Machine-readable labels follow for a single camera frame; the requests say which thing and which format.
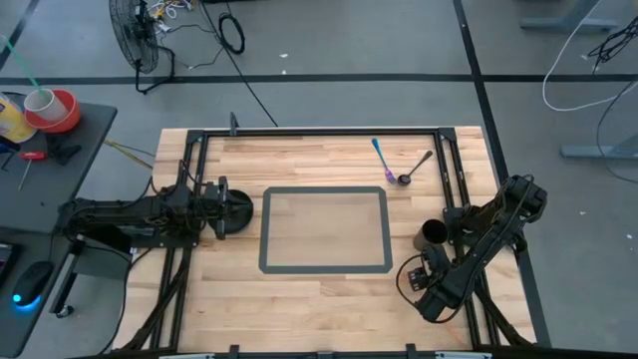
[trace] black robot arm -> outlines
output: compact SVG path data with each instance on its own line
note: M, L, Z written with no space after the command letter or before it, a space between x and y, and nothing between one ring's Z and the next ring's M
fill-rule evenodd
M123 250L134 247L192 247L207 223L215 236L244 228L252 218L247 194L228 189L226 177L209 182L203 194L185 184L163 187L133 201L76 199L59 209L58 228L68 236L86 235Z
M454 262L448 260L439 245L429 246L423 251L422 257L428 270L417 268L409 272L409 279L414 290L426 289L421 299L414 303L424 319L432 323L451 319L440 320L439 317L446 307L457 312L478 290L475 282L479 273L501 249L513 246L517 251L525 250L526 243L520 230L526 223L540 218L546 198L547 193L536 186L533 179L514 176L505 181L495 198L487 204L466 206L455 214L448 214L446 220L451 228L451 239L469 245L470 250ZM494 311L492 317L501 319L496 321L496 324L500 321L501 331L511 334L508 335L511 340L520 341L522 338L516 337L515 331L511 333L513 328L488 295L481 290L477 295L486 310Z

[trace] red screwdriver handle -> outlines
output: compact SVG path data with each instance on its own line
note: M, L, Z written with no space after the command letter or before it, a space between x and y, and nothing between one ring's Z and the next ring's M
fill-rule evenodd
M20 154L21 159L30 160L30 161L44 160L46 157L47 157L47 154L43 152L28 152L28 153Z

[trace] wooden table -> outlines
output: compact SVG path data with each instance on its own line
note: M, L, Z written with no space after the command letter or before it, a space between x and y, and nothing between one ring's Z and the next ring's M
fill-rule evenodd
M164 130L154 179L174 183L187 130ZM472 204L496 193L485 140L479 127L456 128ZM434 140L423 136L379 136L393 172L407 173ZM447 324L431 324L397 293L399 265L417 253L412 238L428 218L442 218L445 207L436 157L425 162L408 187L386 182L371 137L213 138L208 144L204 182L227 176L231 188L255 203L248 228L226 241L208 227L193 252L181 325L179 352L227 352L239 344L250 351L402 351L471 349L465 312ZM452 169L450 149L446 148ZM196 165L193 154L191 167ZM453 191L460 205L456 179ZM276 275L258 268L263 192L286 185L377 185L387 194L394 266L387 274ZM129 277L126 315L115 347L126 343L155 305L164 259L156 249ZM503 250L486 270L492 298L526 339L534 334L516 261ZM403 288L408 288L404 277ZM479 302L481 338L487 342ZM163 332L163 339L168 330Z

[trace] spoon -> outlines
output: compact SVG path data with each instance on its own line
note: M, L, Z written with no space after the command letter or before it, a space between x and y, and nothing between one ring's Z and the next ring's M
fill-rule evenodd
M377 141L377 139L372 139L372 145L377 150L377 154L379 154L381 163L383 164L383 167L386 169L386 180L388 180L388 182L390 183L395 183L397 180L395 179L395 176L392 174L392 171L388 169L388 165L386 165L386 160L383 159L383 154L381 154L381 148L379 147L379 141Z
M419 163L410 171L409 174L407 175L400 175L399 176L399 184L400 185L408 185L410 184L410 182L412 181L412 179L410 178L410 176L419 168L420 165L422 165L427 159L429 159L432 156L432 151L427 151L425 155L423 155L423 158L419 161Z

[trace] yellow cable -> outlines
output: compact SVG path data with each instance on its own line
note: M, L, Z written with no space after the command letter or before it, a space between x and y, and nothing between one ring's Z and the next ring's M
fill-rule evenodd
M148 168L149 170L153 169L153 166L147 164L146 162L140 160L138 157L136 157L135 155L133 155L132 153L128 152L127 150L121 148L118 143L115 143L109 139L104 139L104 143L107 146L110 146L116 150L118 150L119 152L121 152L124 156L128 157L131 161L135 162L136 164L140 165L140 166L144 166L146 168Z

